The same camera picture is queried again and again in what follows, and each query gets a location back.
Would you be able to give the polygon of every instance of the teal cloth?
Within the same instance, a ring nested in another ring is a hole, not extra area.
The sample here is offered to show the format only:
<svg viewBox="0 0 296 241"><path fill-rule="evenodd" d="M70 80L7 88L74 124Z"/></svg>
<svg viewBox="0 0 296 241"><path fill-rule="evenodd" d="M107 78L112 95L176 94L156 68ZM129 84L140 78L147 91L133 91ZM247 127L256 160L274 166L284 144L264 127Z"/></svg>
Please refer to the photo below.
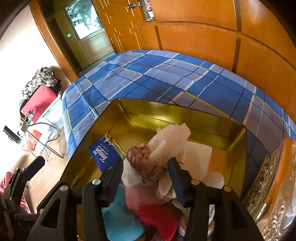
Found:
<svg viewBox="0 0 296 241"><path fill-rule="evenodd" d="M134 241L140 238L145 227L141 220L127 210L124 187L119 185L114 202L102 210L107 237L112 241Z"/></svg>

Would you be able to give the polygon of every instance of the black and white patterned fabric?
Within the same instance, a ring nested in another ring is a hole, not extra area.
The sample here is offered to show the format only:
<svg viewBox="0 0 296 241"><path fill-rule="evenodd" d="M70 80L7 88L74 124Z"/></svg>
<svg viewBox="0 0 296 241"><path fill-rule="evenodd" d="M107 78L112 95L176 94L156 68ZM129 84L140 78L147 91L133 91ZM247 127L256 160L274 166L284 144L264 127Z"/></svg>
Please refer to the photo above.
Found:
<svg viewBox="0 0 296 241"><path fill-rule="evenodd" d="M58 80L54 78L54 72L47 67L42 67L38 70L31 81L29 81L21 92L21 98L19 105L26 99L30 99L33 92L41 85L47 87L53 87L58 83Z"/></svg>

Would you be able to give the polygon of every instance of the blue plaid bedsheet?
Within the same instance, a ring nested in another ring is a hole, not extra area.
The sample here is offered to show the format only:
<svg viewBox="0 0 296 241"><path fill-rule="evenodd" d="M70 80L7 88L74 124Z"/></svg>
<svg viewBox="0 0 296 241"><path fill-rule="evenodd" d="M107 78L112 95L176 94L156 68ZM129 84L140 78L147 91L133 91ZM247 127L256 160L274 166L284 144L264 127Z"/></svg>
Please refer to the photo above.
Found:
<svg viewBox="0 0 296 241"><path fill-rule="evenodd" d="M295 124L256 86L222 67L162 50L116 54L79 78L63 93L69 157L96 119L118 97L172 103L231 118L247 128L245 185L269 151L284 137L295 139Z"/></svg>

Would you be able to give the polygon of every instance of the door knob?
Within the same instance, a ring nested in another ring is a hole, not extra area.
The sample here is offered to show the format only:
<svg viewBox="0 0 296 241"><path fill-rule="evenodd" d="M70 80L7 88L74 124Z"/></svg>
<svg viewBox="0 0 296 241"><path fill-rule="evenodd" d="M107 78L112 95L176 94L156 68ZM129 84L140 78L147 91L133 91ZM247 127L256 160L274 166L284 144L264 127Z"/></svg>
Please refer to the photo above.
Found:
<svg viewBox="0 0 296 241"><path fill-rule="evenodd" d="M133 4L129 4L128 5L128 8L132 8L132 9L135 9L136 8L136 5L133 3Z"/></svg>

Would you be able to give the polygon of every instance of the glass window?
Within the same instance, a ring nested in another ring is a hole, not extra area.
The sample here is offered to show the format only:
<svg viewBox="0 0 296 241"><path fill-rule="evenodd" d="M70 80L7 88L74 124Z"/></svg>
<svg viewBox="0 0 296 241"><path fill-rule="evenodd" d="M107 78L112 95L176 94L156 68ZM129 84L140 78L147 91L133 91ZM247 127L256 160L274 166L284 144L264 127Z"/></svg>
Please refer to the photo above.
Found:
<svg viewBox="0 0 296 241"><path fill-rule="evenodd" d="M74 1L66 11L80 39L103 28L91 0Z"/></svg>

